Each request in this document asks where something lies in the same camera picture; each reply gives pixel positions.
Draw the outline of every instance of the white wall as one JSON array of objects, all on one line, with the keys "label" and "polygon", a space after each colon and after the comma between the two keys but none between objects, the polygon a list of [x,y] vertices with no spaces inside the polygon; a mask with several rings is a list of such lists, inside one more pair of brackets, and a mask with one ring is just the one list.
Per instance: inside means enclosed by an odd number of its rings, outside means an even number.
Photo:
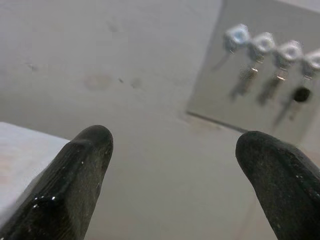
[{"label": "white wall", "polygon": [[[87,240],[275,239],[235,159],[240,133],[184,113],[220,7],[0,1],[0,121],[114,135]],[[303,144],[314,152],[319,125]]]}]

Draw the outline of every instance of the metal plate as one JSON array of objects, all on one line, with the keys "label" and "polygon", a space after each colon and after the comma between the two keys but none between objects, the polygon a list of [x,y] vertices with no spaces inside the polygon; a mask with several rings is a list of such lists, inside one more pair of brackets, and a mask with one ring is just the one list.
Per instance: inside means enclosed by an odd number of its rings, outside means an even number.
[{"label": "metal plate", "polygon": [[277,46],[297,40],[304,53],[320,48],[320,14],[274,0],[225,0],[187,111],[241,131],[262,131],[297,144],[320,103],[319,77],[313,78],[312,97],[294,120],[288,106],[294,90],[303,82],[300,62],[290,68],[273,99],[263,98],[277,69],[272,54],[264,59],[249,92],[237,94],[240,74],[251,60],[247,48],[229,54],[223,47],[223,36],[239,23],[248,26],[251,36],[272,33]]}]

